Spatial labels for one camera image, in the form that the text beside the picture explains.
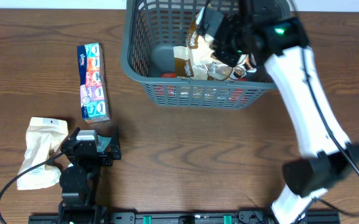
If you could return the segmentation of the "beige brown Pantree bag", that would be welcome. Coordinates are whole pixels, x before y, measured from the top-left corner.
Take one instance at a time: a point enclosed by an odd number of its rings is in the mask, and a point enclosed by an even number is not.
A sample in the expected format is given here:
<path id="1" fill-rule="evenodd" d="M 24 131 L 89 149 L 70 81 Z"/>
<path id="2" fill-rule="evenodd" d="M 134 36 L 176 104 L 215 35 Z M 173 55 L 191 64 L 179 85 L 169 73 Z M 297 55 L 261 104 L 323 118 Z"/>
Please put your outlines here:
<path id="1" fill-rule="evenodd" d="M 175 46 L 174 59 L 176 76 L 193 80 L 239 80 L 257 72 L 252 54 L 242 55 L 237 65 L 231 67 L 219 61 L 213 50 Z"/>

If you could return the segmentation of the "orange snack bag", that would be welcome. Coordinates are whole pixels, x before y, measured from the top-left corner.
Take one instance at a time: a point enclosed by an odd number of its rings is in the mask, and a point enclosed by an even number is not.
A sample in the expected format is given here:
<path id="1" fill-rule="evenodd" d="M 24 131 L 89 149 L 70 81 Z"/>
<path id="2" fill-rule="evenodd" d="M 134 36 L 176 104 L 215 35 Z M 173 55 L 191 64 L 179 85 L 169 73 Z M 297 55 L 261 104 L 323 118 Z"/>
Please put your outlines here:
<path id="1" fill-rule="evenodd" d="M 189 86 L 180 86 L 179 90 L 177 90 L 175 86 L 162 85 L 155 85 L 154 91 L 158 102 L 162 103 L 162 97 L 166 95 L 168 97 L 168 105 L 174 105 L 174 100 L 179 98 L 180 106 L 198 106 L 202 98 L 206 100 L 205 103 L 202 103 L 202 106 L 212 105 L 214 96 L 217 97 L 219 103 L 223 103 L 225 100 L 232 103 L 238 101 L 244 92 L 243 89 L 234 89 L 231 95 L 228 96 L 230 93 L 229 89 L 218 91 L 216 88 L 209 88 L 204 91 L 202 87 L 193 87 L 191 89 Z"/>

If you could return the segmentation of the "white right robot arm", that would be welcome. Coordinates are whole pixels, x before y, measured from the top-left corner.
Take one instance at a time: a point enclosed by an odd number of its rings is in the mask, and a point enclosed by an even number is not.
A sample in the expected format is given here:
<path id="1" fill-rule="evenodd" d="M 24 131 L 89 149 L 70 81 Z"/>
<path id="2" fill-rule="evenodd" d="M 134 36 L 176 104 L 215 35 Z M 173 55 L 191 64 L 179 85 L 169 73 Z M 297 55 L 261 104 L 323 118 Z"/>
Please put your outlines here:
<path id="1" fill-rule="evenodd" d="M 190 44 L 188 29 L 206 37 L 231 66 L 256 61 L 270 83 L 197 80 L 172 72 L 174 48 Z M 307 209 L 350 172 L 359 144 L 336 120 L 315 69 L 314 53 L 290 1 L 142 1 L 126 3 L 121 66 L 150 100 L 164 106 L 244 108 L 277 88 L 291 117 L 301 158 L 283 165 L 285 187 L 267 223 L 300 223 Z"/>

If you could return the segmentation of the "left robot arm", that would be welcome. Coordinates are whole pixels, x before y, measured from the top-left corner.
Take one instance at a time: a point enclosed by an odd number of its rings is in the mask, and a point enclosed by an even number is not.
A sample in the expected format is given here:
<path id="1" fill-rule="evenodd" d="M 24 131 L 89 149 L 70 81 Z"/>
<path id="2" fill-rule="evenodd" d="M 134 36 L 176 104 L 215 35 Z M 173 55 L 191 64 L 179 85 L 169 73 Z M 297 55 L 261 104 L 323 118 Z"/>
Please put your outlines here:
<path id="1" fill-rule="evenodd" d="M 76 128 L 61 147 L 71 163 L 59 178 L 62 202 L 59 205 L 58 224 L 107 224 L 107 208 L 96 204 L 101 168 L 110 167 L 121 159 L 119 129 L 115 128 L 107 139 L 107 146 L 98 149 L 95 130 Z"/>

